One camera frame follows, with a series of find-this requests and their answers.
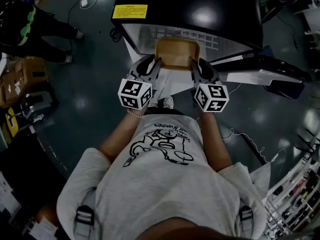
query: yellow sticker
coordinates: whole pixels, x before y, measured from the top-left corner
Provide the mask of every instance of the yellow sticker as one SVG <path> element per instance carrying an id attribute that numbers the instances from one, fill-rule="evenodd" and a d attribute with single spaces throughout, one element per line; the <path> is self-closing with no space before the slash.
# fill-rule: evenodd
<path id="1" fill-rule="evenodd" d="M 114 7 L 113 19 L 145 19 L 147 16 L 146 4 L 122 4 Z"/>

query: white cube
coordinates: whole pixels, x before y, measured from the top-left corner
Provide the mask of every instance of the white cube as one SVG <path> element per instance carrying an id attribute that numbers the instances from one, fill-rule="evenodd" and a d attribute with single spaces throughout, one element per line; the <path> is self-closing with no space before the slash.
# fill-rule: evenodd
<path id="1" fill-rule="evenodd" d="M 204 112 L 222 112 L 229 101 L 225 85 L 200 83 L 194 96 Z"/>
<path id="2" fill-rule="evenodd" d="M 152 84 L 122 79 L 118 96 L 123 107 L 142 110 L 152 98 Z"/>

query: shirt sleeve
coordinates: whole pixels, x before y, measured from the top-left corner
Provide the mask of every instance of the shirt sleeve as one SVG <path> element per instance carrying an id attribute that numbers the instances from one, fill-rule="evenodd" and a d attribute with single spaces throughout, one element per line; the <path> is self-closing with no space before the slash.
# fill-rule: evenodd
<path id="1" fill-rule="evenodd" d="M 253 212 L 253 232 L 252 239 L 258 239 L 263 234 L 267 224 L 267 214 L 262 203 L 262 198 L 258 194 L 255 186 L 251 182 L 248 168 L 240 162 L 229 166 L 218 172 L 220 176 L 225 178 L 238 191 L 241 203 L 250 207 Z M 235 229 L 239 237 L 242 235 L 242 226 L 240 216 L 237 216 Z"/>
<path id="2" fill-rule="evenodd" d="M 70 175 L 57 201 L 56 211 L 59 221 L 74 240 L 74 222 L 78 207 L 87 193 L 98 186 L 111 163 L 97 149 L 88 148 Z"/>

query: floor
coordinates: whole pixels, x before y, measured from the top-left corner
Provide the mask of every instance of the floor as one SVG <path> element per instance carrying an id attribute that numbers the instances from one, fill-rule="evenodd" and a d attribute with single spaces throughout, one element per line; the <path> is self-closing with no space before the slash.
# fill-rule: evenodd
<path id="1" fill-rule="evenodd" d="M 66 22 L 68 10 L 76 1 L 47 0 L 42 8 Z M 83 31 L 85 38 L 73 43 L 74 63 L 46 64 L 59 106 L 35 129 L 50 159 L 66 178 L 83 151 L 98 147 L 125 114 L 117 92 L 132 62 L 124 41 L 113 43 L 109 36 L 114 27 L 110 21 L 114 2 L 99 0 L 90 10 L 82 10 L 76 5 L 71 12 L 70 24 Z M 277 59 L 309 70 L 301 19 L 289 9 L 284 9 L 279 17 L 294 27 L 298 49 L 294 46 L 294 31 L 278 17 L 263 25 L 264 44 L 271 46 Z M 68 40 L 55 37 L 47 40 L 62 50 L 70 49 Z M 225 84 L 229 91 L 238 86 L 237 83 Z M 235 133 L 248 134 L 259 150 L 265 147 L 261 154 L 267 161 L 280 149 L 286 149 L 271 164 L 271 186 L 303 155 L 294 148 L 294 145 L 300 145 L 296 134 L 305 134 L 305 127 L 312 132 L 320 127 L 319 112 L 309 107 L 310 92 L 311 86 L 307 85 L 299 99 L 293 101 L 267 92 L 263 86 L 242 84 L 230 95 L 223 113 L 216 115 L 224 138 L 229 136 L 230 128 Z M 198 117 L 192 109 L 190 90 L 173 98 L 176 109 L 195 119 Z M 240 136 L 231 136 L 225 144 L 234 163 L 242 162 L 250 172 L 260 166 Z"/>

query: yellow tray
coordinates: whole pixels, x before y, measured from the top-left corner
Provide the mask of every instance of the yellow tray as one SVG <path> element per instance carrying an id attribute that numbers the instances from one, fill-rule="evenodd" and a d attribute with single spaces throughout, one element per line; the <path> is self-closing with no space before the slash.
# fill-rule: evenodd
<path id="1" fill-rule="evenodd" d="M 162 59 L 161 67 L 168 70 L 191 70 L 191 61 L 199 63 L 200 46 L 196 41 L 163 37 L 156 42 L 155 60 Z"/>

